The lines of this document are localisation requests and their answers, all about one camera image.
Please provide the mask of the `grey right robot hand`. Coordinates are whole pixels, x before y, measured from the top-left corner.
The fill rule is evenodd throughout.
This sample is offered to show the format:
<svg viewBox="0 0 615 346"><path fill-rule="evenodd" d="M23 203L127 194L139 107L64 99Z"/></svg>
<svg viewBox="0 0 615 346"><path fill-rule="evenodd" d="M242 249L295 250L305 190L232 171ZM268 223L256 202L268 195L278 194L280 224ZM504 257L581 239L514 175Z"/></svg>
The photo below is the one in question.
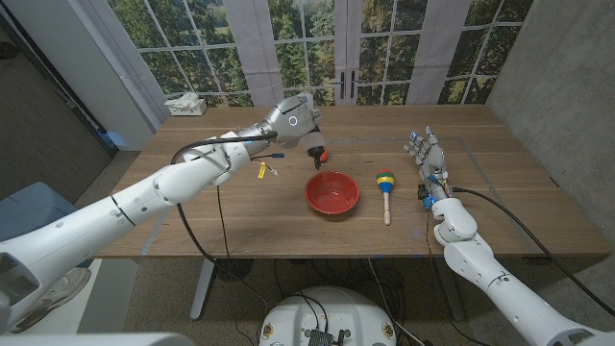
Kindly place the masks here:
<svg viewBox="0 0 615 346"><path fill-rule="evenodd" d="M424 136L412 132L404 149L417 165L421 184L426 186L427 192L436 201L450 198L445 154L431 127L426 127Z"/></svg>

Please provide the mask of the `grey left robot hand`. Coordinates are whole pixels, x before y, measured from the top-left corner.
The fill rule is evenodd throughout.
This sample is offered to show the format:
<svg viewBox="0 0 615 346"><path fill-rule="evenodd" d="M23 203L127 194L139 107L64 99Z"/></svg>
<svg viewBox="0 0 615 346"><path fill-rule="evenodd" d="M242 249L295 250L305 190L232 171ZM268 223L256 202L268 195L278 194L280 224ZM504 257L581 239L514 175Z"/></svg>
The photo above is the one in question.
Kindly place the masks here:
<svg viewBox="0 0 615 346"><path fill-rule="evenodd" d="M249 128L240 130L239 136L262 136L276 132L274 139L283 148L302 144L305 150L325 146L325 139L317 129L323 121L319 109L314 107L313 95L302 92L278 102L264 119Z"/></svg>

